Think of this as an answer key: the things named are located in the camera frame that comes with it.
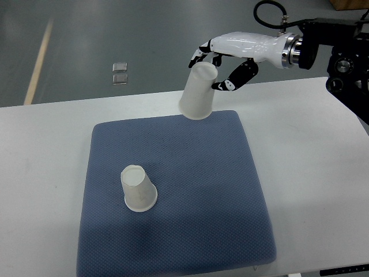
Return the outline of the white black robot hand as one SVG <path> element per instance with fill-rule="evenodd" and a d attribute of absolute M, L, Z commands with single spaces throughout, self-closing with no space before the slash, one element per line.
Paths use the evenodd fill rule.
<path fill-rule="evenodd" d="M 232 32 L 210 39 L 199 46 L 192 56 L 189 68 L 213 54 L 212 64 L 221 65 L 222 57 L 237 57 L 244 59 L 233 72 L 221 82 L 212 85 L 214 90 L 235 91 L 258 74 L 258 64 L 268 61 L 279 69 L 290 68 L 293 55 L 297 51 L 300 37 L 285 33 L 271 37 L 256 33 Z"/>

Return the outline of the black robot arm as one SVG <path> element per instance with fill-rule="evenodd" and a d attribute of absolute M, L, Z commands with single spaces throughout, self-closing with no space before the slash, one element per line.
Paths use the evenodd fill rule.
<path fill-rule="evenodd" d="M 298 65 L 311 69 L 320 45 L 331 46 L 326 89 L 357 117 L 368 123 L 368 20 L 306 19 Z"/>

